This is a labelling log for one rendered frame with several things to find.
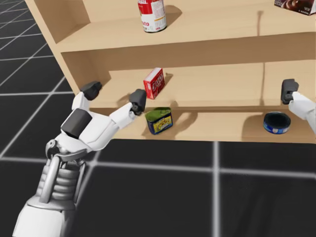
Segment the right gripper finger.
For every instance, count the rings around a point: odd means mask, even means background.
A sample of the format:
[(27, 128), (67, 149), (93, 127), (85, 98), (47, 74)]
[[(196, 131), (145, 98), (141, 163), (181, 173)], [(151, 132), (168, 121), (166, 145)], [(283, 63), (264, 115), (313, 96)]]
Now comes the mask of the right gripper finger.
[(298, 92), (299, 84), (295, 79), (285, 79), (281, 85), (281, 101), (288, 105), (289, 111), (308, 122), (316, 135), (316, 102)]

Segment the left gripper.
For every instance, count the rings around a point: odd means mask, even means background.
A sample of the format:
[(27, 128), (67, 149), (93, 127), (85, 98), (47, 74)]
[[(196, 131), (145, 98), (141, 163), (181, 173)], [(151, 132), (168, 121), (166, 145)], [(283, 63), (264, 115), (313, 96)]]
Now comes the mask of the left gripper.
[(72, 112), (61, 125), (61, 133), (55, 138), (63, 153), (86, 150), (88, 153), (104, 149), (120, 129), (131, 124), (146, 106), (147, 94), (137, 89), (129, 96), (129, 102), (109, 116), (88, 112), (90, 102), (102, 89), (99, 81), (84, 85), (74, 97)]

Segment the blue flat can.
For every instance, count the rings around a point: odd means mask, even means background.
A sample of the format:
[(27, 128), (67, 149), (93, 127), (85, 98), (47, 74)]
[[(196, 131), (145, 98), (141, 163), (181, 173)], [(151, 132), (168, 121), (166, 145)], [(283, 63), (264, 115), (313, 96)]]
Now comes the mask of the blue flat can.
[(285, 134), (291, 125), (290, 117), (282, 112), (266, 113), (263, 120), (263, 127), (271, 134)]

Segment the green and blue rectangular can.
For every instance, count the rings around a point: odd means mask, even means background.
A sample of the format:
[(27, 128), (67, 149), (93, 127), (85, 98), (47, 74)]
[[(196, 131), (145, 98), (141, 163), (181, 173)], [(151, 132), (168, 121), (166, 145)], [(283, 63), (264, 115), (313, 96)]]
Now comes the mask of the green and blue rectangular can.
[(157, 135), (173, 126), (170, 107), (158, 107), (145, 114), (149, 131)]

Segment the pale wooden shelf unit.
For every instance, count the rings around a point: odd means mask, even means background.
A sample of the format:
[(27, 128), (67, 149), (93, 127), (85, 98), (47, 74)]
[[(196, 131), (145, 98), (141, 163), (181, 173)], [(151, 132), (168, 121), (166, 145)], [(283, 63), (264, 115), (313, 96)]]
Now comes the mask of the pale wooden shelf unit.
[(164, 0), (168, 26), (149, 34), (137, 0), (25, 1), (73, 92), (102, 83), (94, 112), (121, 107), (163, 69), (165, 88), (146, 108), (170, 107), (174, 126), (152, 135), (140, 118), (118, 139), (316, 143), (295, 115), (284, 135), (263, 128), (266, 113), (289, 112), (284, 79), (316, 101), (316, 15), (274, 0)]

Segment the red and white can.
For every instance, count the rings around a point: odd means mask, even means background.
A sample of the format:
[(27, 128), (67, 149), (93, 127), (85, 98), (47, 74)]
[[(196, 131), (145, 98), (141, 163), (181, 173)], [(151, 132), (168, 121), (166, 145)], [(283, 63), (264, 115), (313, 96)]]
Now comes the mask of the red and white can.
[(167, 27), (163, 0), (138, 0), (138, 7), (146, 33), (157, 33)]

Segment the red and white carton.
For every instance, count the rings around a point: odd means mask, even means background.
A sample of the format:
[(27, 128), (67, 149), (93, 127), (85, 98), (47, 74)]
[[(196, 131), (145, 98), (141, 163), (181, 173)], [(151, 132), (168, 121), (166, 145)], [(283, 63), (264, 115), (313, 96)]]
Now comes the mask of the red and white carton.
[(143, 80), (147, 98), (154, 100), (165, 86), (162, 68), (154, 68)]

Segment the brown and white carton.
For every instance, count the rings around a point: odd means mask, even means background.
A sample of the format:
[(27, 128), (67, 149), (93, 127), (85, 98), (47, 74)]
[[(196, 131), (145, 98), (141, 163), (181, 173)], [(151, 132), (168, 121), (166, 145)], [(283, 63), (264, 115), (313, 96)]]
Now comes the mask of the brown and white carton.
[(316, 14), (316, 0), (274, 0), (274, 5), (308, 16)]

